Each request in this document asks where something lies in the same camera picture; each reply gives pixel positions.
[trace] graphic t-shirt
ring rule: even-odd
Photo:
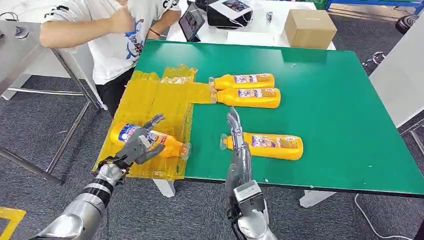
[[[116,0],[66,0],[45,15],[47,21],[91,21],[111,17],[121,5]],[[104,85],[135,66],[153,20],[167,10],[180,10],[175,0],[128,0],[134,30],[110,33],[88,42],[95,84]]]

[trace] black pants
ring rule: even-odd
[[[107,82],[105,85],[95,86],[100,99],[107,106],[107,110],[109,111],[112,118],[118,109],[122,94],[124,94],[125,85],[127,85],[128,81],[131,79],[133,72],[134,67],[128,69],[126,72],[122,73],[112,81]]]

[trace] green table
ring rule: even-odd
[[[303,139],[300,160],[252,158],[253,178],[273,186],[424,198],[424,178],[356,55],[350,51],[149,40],[137,70],[185,64],[196,82],[224,74],[272,73],[277,109],[237,107],[243,130]],[[230,150],[224,104],[196,104],[185,177],[224,181]]]

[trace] humanoid robot arm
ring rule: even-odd
[[[66,207],[62,214],[30,240],[89,240],[97,228],[111,200],[114,187],[124,179],[130,166],[143,164],[158,155],[165,146],[149,150],[147,134],[164,116],[156,115],[144,127],[138,128],[115,156],[98,164],[94,180]]]
[[[245,240],[276,240],[268,226],[264,194],[256,181],[252,180],[252,155],[243,139],[242,124],[234,107],[227,114],[227,123],[233,142],[231,164],[225,181],[232,230],[237,239],[240,239],[238,230]]]

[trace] clear bottle cap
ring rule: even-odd
[[[215,88],[215,78],[214,77],[209,77],[209,86],[211,87],[211,88]]]
[[[215,93],[212,93],[211,95],[210,95],[210,102],[212,103],[212,104],[216,104],[217,102],[218,102],[218,95],[217,95],[217,93],[215,92]]]
[[[228,148],[228,136],[225,133],[221,134],[221,139],[219,141],[219,148],[221,150],[227,149]]]
[[[181,147],[181,151],[179,152],[179,157],[184,160],[188,160],[191,153],[192,153],[192,144],[189,142],[184,143]]]

